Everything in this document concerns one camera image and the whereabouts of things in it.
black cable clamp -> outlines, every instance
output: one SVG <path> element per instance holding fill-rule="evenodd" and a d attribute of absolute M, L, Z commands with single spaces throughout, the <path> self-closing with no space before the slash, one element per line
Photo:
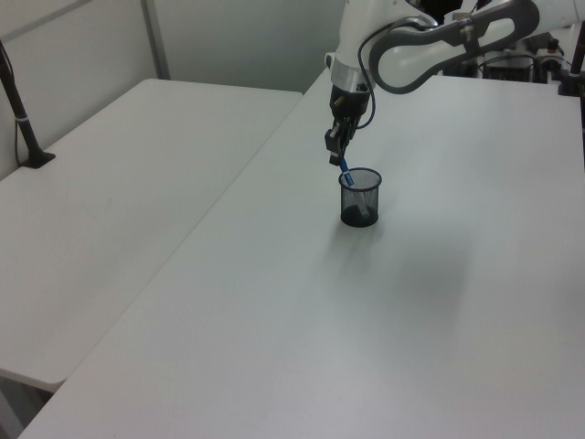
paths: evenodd
<path fill-rule="evenodd" d="M 471 15 L 457 21 L 459 32 L 463 39 L 463 46 L 468 54 L 479 56 L 482 54 L 482 48 L 479 45 L 479 39 L 475 32 L 475 23 Z"/>

black mesh cup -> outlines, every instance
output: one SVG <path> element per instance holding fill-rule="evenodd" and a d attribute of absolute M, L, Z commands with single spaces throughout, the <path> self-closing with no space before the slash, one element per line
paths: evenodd
<path fill-rule="evenodd" d="M 368 227 L 378 221 L 378 188 L 382 176 L 364 167 L 349 170 L 353 185 L 345 174 L 339 176 L 341 185 L 341 220 L 351 227 Z"/>

white table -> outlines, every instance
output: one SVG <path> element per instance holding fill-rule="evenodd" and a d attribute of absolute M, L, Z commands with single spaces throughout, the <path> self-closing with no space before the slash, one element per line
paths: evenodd
<path fill-rule="evenodd" d="M 147 80 L 0 183 L 0 376 L 53 391 L 300 100 Z"/>
<path fill-rule="evenodd" d="M 380 220 L 353 230 L 329 91 L 324 75 L 22 439 L 582 437 L 579 101 L 454 78 L 379 92 L 348 161 L 383 175 Z"/>

equipment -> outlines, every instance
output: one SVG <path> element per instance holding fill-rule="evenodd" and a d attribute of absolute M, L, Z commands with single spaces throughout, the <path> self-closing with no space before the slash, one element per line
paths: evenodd
<path fill-rule="evenodd" d="M 15 142 L 16 161 L 19 166 L 39 169 L 53 160 L 55 155 L 46 153 L 38 145 L 37 138 L 33 132 L 33 127 L 28 120 L 25 106 L 23 105 L 22 100 L 20 99 L 20 95 L 18 94 L 18 89 L 16 88 L 15 82 L 15 73 L 12 70 L 12 64 L 10 63 L 10 59 L 6 54 L 6 50 L 4 49 L 2 41 L 0 41 L 0 81 L 4 86 L 6 96 L 8 97 L 10 105 L 12 106 L 12 111 L 15 114 L 15 129 L 16 126 L 20 127 L 20 132 L 22 133 L 22 136 L 27 143 L 28 160 L 21 164 L 18 161 L 17 143 Z"/>
<path fill-rule="evenodd" d="M 347 0 L 339 48 L 327 59 L 335 118 L 325 135 L 329 162 L 339 166 L 356 130 L 373 120 L 375 84 L 409 93 L 452 64 L 583 19 L 585 0 L 499 0 L 439 27 L 406 0 Z M 370 97 L 371 116 L 359 125 Z"/>

black cable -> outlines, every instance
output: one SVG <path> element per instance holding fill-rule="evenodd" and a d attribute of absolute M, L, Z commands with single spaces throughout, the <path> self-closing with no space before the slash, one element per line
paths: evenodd
<path fill-rule="evenodd" d="M 0 42 L 0 53 L 2 53 L 2 57 L 5 59 L 6 64 L 8 65 L 8 69 L 10 70 L 10 76 L 12 77 L 12 81 L 15 80 L 15 70 L 12 67 L 12 62 L 10 62 L 10 58 L 6 53 L 6 49 L 2 42 Z M 18 157 L 18 121 L 15 119 L 15 158 L 16 164 L 18 167 L 21 167 L 20 158 Z"/>
<path fill-rule="evenodd" d="M 2 45 L 2 42 L 0 42 L 0 51 L 2 51 L 2 56 L 6 60 L 6 64 L 8 64 L 8 68 L 10 69 L 10 76 L 12 76 L 12 80 L 15 80 L 15 70 L 12 68 L 12 62 L 10 62 L 10 58 L 8 57 L 8 54 L 6 53 L 6 49 Z"/>
<path fill-rule="evenodd" d="M 359 68 L 362 70 L 362 75 L 364 75 L 364 78 L 366 78 L 366 84 L 367 84 L 367 88 L 369 89 L 369 95 L 372 98 L 372 113 L 369 115 L 369 119 L 367 120 L 367 122 L 364 123 L 363 125 L 358 126 L 356 128 L 356 130 L 362 130 L 362 129 L 366 128 L 367 126 L 369 126 L 372 123 L 372 121 L 374 120 L 374 117 L 376 116 L 376 95 L 374 94 L 374 87 L 372 86 L 372 81 L 370 80 L 369 75 L 367 74 L 366 66 L 365 66 L 364 60 L 362 58 L 362 52 L 364 50 L 364 47 L 366 46 L 367 43 L 369 43 L 372 40 L 372 38 L 377 37 L 382 32 L 394 30 L 394 29 L 397 29 L 399 27 L 415 27 L 418 30 L 427 30 L 428 28 L 432 28 L 432 27 L 418 26 L 416 23 L 408 21 L 408 20 L 411 20 L 413 18 L 417 18 L 417 17 L 407 16 L 405 18 L 400 19 L 399 21 L 395 21 L 394 23 L 390 23 L 389 25 L 385 25 L 384 27 L 381 27 L 376 32 L 374 32 L 372 35 L 367 37 L 364 40 L 364 42 L 359 46 L 359 49 L 357 50 L 357 62 L 359 63 Z"/>
<path fill-rule="evenodd" d="M 15 157 L 16 157 L 16 164 L 18 167 L 21 167 L 20 159 L 18 158 L 18 122 L 15 121 Z"/>

